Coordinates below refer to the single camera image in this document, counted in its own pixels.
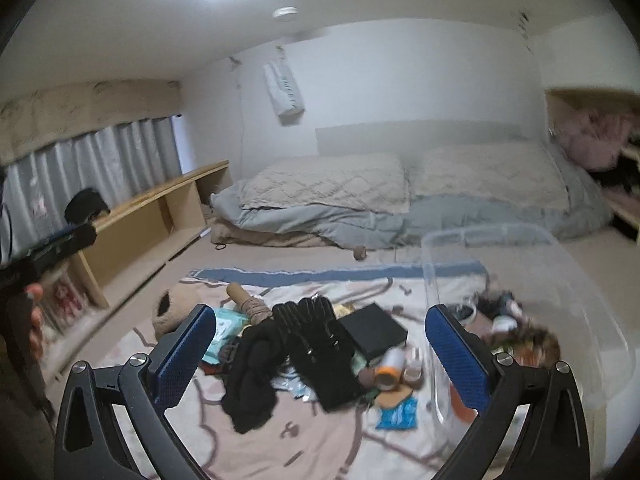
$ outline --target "wall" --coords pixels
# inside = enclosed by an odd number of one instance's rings
[[[234,178],[249,177],[277,157],[316,154],[315,128],[344,124],[484,120],[518,124],[528,137],[543,135],[540,76],[516,32],[444,20],[379,20],[283,44],[306,104],[290,124],[274,115],[263,80],[274,43],[238,54],[242,66],[235,71],[224,59],[181,81],[179,142],[191,146],[196,166],[229,158]]]
[[[640,92],[638,46],[615,11],[553,28],[532,44],[545,88]]]

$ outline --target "teal wipes package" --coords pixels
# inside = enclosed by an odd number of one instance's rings
[[[418,401],[415,397],[403,400],[392,410],[380,410],[380,422],[377,430],[412,430],[418,426],[415,410]]]
[[[227,308],[214,308],[213,312],[216,313],[216,335],[204,352],[202,360],[207,364],[217,365],[220,364],[220,349],[240,333],[242,327],[249,323],[249,317]]]

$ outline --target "pillow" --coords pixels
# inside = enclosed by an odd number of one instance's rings
[[[568,211],[556,162],[536,142],[444,146],[424,154],[412,195],[469,195]]]
[[[324,204],[407,213],[408,184],[396,155],[300,156],[276,162],[244,186],[242,209]]]

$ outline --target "screw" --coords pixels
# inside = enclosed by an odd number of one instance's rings
[[[571,367],[564,361],[558,361],[556,363],[556,370],[558,370],[561,374],[567,374],[569,373],[569,370],[571,370]]]
[[[84,361],[78,361],[71,367],[71,371],[75,374],[84,372],[86,370],[86,363]]]
[[[505,353],[498,354],[495,357],[495,360],[498,361],[502,366],[511,366],[513,364],[513,357]]]
[[[142,366],[144,363],[146,363],[146,354],[133,354],[129,358],[129,364],[131,366]]]

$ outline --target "gray curtain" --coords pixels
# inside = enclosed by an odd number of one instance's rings
[[[14,229],[14,255],[64,227],[65,207],[81,189],[97,189],[114,208],[180,174],[171,118],[118,124],[33,152],[7,167],[4,183],[4,203]],[[34,204],[42,202],[44,209],[34,214]],[[2,256],[6,257],[6,214],[2,216],[0,240]]]

